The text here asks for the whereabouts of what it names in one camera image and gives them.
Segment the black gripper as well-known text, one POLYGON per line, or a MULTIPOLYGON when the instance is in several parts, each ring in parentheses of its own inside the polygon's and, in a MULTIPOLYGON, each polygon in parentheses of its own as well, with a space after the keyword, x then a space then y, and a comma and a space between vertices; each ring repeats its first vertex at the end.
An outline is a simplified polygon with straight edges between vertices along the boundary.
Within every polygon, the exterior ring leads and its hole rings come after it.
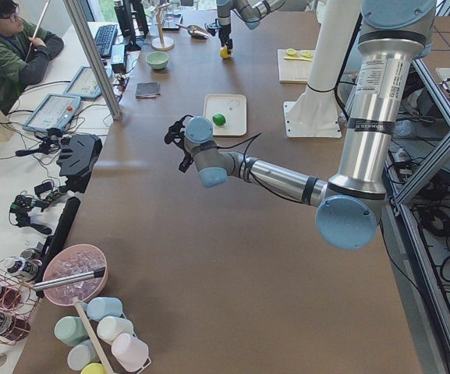
POLYGON ((182 146, 182 150, 184 153, 184 158, 179 164, 179 171, 181 171, 182 173, 186 173, 189 167, 193 164, 193 156, 191 152, 185 148, 185 146, 182 146))
POLYGON ((221 48, 227 47, 228 49, 231 49, 233 51, 233 42, 232 38, 230 38, 231 33, 231 25, 220 25, 218 30, 218 36, 220 39, 224 39, 221 41, 221 48))

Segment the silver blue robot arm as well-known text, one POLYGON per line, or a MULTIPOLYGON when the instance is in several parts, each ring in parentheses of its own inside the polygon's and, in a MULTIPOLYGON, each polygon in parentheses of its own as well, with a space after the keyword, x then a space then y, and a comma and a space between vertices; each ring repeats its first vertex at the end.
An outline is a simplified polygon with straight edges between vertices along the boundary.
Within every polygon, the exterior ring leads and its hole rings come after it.
POLYGON ((324 240, 340 249, 359 249, 375 236, 386 200, 381 174, 402 100, 409 67, 431 49, 433 1, 330 1, 314 51, 304 93, 285 103, 291 137, 337 138, 335 95, 352 47, 362 63, 343 135, 337 172, 327 181, 248 156, 221 151, 214 124, 186 115, 165 136, 184 153, 179 168, 195 166, 203 185, 237 177, 283 199, 314 206, 324 240))
POLYGON ((285 4, 280 0, 258 1, 251 5, 246 0, 224 0, 216 1, 217 19, 212 24, 213 32, 218 32, 221 42, 220 56, 223 59, 231 58, 233 51, 233 42, 231 38, 232 17, 231 12, 235 12, 237 16, 253 30, 260 25, 261 20, 268 14, 278 10, 285 4))

